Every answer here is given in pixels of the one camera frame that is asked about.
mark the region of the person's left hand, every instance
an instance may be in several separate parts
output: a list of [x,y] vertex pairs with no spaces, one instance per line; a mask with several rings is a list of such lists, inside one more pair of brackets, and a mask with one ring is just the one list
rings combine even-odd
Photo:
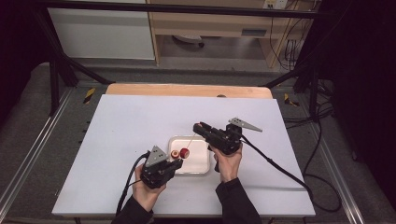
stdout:
[[[140,174],[142,173],[143,164],[134,169],[134,179],[140,180]],[[139,181],[132,185],[134,199],[146,210],[151,211],[154,204],[157,202],[158,196],[166,188],[166,185],[162,185],[158,189],[151,189],[142,181]]]

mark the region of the red object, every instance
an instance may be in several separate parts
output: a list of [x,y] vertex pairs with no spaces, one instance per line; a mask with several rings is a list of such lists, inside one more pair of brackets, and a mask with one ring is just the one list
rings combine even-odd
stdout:
[[183,148],[180,150],[180,157],[181,157],[182,159],[187,159],[187,158],[189,157],[189,155],[190,155],[190,151],[189,151],[186,147],[183,147]]
[[171,152],[171,157],[173,158],[173,159],[177,159],[178,158],[178,151],[177,150],[173,150],[172,152]]

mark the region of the white tabletop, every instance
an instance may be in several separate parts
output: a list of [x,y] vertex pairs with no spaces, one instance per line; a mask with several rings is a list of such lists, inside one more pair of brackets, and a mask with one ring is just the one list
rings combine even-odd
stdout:
[[[193,135],[196,122],[224,129],[228,119],[235,117],[262,128],[262,133],[244,129],[243,134],[302,179],[276,100],[103,95],[52,213],[64,217],[114,216],[128,174],[141,154],[154,145],[167,152],[170,138]],[[155,216],[220,216],[215,192],[219,173],[213,170],[212,152],[210,161],[205,175],[171,179],[154,206]],[[248,145],[243,148],[239,178],[261,216],[315,215],[305,189]]]

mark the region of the floor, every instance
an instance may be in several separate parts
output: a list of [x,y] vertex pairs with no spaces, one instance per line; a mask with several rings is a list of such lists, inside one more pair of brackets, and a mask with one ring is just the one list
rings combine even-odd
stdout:
[[[260,52],[260,46],[254,39],[205,38],[204,41],[205,47],[200,49],[194,45],[180,43],[170,36],[167,37],[163,47],[162,63],[159,66],[153,62],[82,61],[99,75],[118,82],[257,86],[287,72],[287,69],[282,67],[268,69]],[[40,153],[32,156],[35,158],[35,163],[31,169],[28,169],[29,175],[21,179],[20,188],[16,190],[18,194],[15,194],[15,198],[8,199],[9,202],[12,201],[12,205],[0,207],[0,211],[5,215],[0,217],[4,218],[3,223],[74,222],[70,218],[52,215],[51,209],[78,153],[79,144],[84,138],[84,130],[89,128],[89,121],[100,95],[106,91],[106,86],[95,83],[80,73],[78,77],[81,81],[76,88],[62,88],[63,92],[69,94],[69,100],[64,105],[63,113],[56,120],[53,130],[50,130],[50,135],[40,145]],[[304,118],[306,114],[302,105],[285,104],[285,93],[294,103],[302,104],[302,99],[307,99],[305,94],[294,94],[291,88],[293,82],[294,80],[290,79],[280,87],[274,88],[273,95],[278,100],[284,118]],[[89,104],[83,104],[85,95],[91,87],[96,88],[95,93]],[[318,99],[319,103],[327,101],[326,97],[320,96]],[[39,66],[32,73],[21,100],[13,108],[7,122],[0,130],[0,192],[3,194],[0,205],[5,201],[4,193],[9,191],[7,186],[15,180],[15,174],[26,155],[32,155],[31,147],[37,145],[36,138],[46,122],[50,121],[49,112],[49,71],[46,66]],[[326,143],[326,147],[330,149],[364,223],[396,223],[395,211],[390,207],[366,165],[352,160],[351,151],[338,125],[336,114],[323,119],[321,126],[324,138],[322,143]],[[290,141],[302,170],[317,143],[315,127],[317,126],[307,124],[288,129]],[[317,153],[309,166],[308,173],[320,175],[332,182],[332,175],[326,164],[323,153]],[[336,195],[327,185],[311,178],[305,181],[313,189],[316,203],[326,208],[334,208],[337,205]],[[353,222],[348,218],[346,207],[335,213],[316,207],[316,212],[317,215],[308,217],[306,222],[361,223],[358,220]],[[82,223],[102,222],[108,223],[109,219],[82,220]],[[303,221],[299,218],[280,217],[276,218],[274,223],[303,223]]]

